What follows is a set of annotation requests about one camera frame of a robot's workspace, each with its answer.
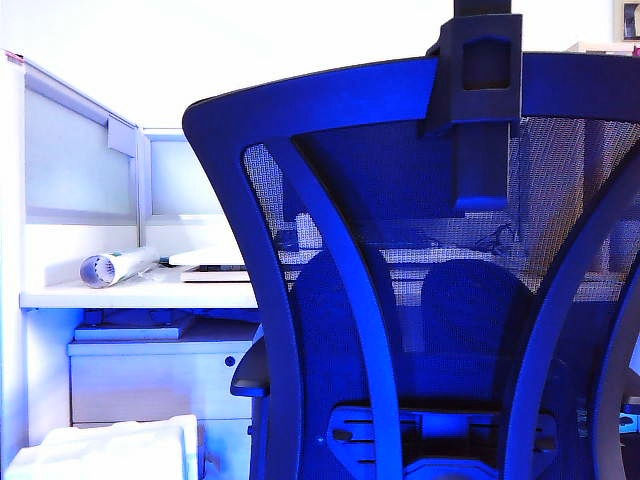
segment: drawer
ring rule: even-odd
[[[250,418],[251,400],[229,393],[250,342],[228,343],[242,345],[218,353],[175,353],[166,344],[94,350],[83,345],[82,354],[70,349],[72,421],[150,421],[188,413],[201,420]]]

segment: frosted glass panel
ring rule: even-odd
[[[130,159],[107,148],[107,129],[31,90],[25,95],[27,212],[135,219]]]
[[[222,213],[200,162],[185,141],[151,142],[154,215]]]

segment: picture frame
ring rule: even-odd
[[[616,0],[614,6],[615,40],[640,43],[640,0]]]

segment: white desk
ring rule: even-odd
[[[257,308],[250,283],[183,283],[187,267],[160,268],[144,278],[93,289],[81,280],[23,291],[22,308]]]

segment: white file cabinet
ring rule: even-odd
[[[232,396],[228,385],[251,346],[254,327],[247,325],[246,338],[237,340],[221,339],[229,338],[228,332],[221,335],[214,322],[193,330],[177,341],[71,343],[72,423],[95,426],[193,413],[203,435],[207,479],[247,479],[251,401]]]

